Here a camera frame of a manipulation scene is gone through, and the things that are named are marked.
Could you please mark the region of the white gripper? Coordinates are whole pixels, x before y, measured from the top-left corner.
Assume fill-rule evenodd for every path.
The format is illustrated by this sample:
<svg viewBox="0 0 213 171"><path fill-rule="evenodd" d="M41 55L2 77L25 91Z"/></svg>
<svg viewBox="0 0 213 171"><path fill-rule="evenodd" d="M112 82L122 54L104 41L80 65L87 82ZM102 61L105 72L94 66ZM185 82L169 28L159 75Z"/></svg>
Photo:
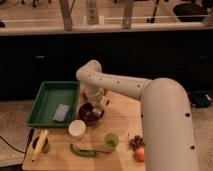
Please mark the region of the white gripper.
<svg viewBox="0 0 213 171"><path fill-rule="evenodd" d="M85 94L88 102L93 106L93 112L102 115L109 103L109 99L104 95L104 89L96 86L87 86Z"/></svg>

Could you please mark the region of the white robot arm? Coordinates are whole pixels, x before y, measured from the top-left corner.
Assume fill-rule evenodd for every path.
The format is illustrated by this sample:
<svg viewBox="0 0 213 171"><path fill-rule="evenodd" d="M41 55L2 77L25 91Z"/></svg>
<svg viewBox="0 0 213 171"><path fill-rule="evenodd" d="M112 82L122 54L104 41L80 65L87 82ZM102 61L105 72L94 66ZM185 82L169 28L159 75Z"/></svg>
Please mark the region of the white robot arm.
<svg viewBox="0 0 213 171"><path fill-rule="evenodd" d="M104 74L96 60L76 72L94 99L108 89L141 102L146 171L199 171L188 95L169 78L135 78Z"/></svg>

